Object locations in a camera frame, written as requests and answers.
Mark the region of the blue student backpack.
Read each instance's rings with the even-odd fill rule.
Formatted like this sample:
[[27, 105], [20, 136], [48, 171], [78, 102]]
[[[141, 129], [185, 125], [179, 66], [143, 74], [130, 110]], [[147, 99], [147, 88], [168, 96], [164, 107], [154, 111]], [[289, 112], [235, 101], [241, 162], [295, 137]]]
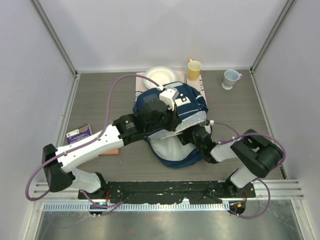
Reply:
[[182, 131], [207, 121], [208, 107], [204, 96], [194, 87], [179, 81], [164, 85], [165, 88], [175, 88], [178, 96], [175, 99], [177, 114], [182, 122], [176, 131], [159, 130], [144, 140], [153, 154], [162, 164], [169, 168], [179, 169], [192, 166], [204, 159], [191, 143], [183, 145], [178, 138]]

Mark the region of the purple paperback book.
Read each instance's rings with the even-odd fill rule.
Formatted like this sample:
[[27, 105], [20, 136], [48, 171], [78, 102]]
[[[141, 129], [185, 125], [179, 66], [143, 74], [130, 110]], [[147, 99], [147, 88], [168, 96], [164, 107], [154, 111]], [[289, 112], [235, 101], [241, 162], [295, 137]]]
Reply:
[[68, 145], [79, 142], [84, 138], [90, 137], [91, 135], [92, 130], [88, 123], [65, 134]]

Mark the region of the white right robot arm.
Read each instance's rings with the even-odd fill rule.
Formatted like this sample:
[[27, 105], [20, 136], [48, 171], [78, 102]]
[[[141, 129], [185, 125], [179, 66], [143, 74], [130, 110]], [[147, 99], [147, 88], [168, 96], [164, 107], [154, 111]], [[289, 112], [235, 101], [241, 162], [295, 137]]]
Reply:
[[285, 149], [275, 138], [247, 130], [244, 134], [225, 142], [214, 142], [205, 127], [196, 125], [178, 137], [183, 145], [192, 144], [209, 164], [218, 164], [229, 159], [239, 159], [242, 167], [225, 181], [225, 192], [236, 198], [250, 182], [265, 178], [285, 160]]

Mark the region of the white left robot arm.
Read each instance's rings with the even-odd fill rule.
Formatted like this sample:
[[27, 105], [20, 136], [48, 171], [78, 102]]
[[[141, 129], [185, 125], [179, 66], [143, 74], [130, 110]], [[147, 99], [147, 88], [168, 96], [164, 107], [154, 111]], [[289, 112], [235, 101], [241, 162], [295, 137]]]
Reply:
[[106, 151], [144, 140], [149, 134], [175, 131], [181, 122], [173, 100], [152, 99], [137, 113], [123, 115], [106, 129], [76, 143], [58, 148], [53, 144], [46, 145], [42, 164], [49, 191], [56, 193], [73, 187], [86, 191], [97, 200], [102, 199], [107, 192], [102, 175], [79, 170], [79, 165]]

